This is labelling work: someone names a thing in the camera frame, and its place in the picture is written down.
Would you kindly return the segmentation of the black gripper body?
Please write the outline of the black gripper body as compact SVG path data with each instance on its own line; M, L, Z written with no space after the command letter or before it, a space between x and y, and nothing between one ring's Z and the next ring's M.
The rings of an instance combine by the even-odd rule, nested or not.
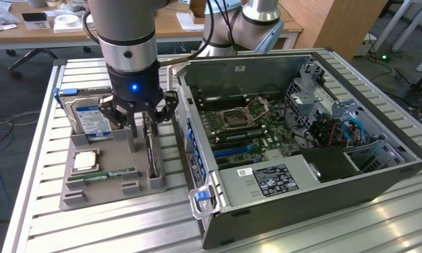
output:
M108 65L113 102L121 108L133 112L155 111L163 99L159 68L159 61L136 72L123 72Z

